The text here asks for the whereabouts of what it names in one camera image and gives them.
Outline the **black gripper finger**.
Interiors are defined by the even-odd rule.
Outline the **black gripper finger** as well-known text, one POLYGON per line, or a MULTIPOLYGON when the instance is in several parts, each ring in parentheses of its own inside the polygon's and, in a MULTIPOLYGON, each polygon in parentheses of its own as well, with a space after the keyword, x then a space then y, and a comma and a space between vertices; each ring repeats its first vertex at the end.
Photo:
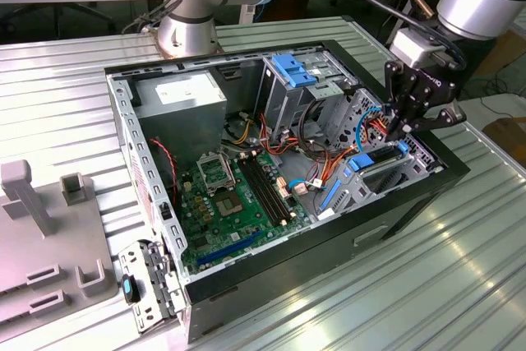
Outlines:
POLYGON ((390 116, 390 122, 386 129, 386 141, 397 141, 405 136, 402 128, 408 120, 407 94, 410 87, 406 85, 403 63, 388 61, 385 64, 385 88, 389 96, 385 114, 390 116))
POLYGON ((407 112, 394 125, 394 140, 403 140, 409 133, 452 127, 466 120, 466 113, 455 106, 439 109, 434 118, 425 117, 423 113, 407 112))

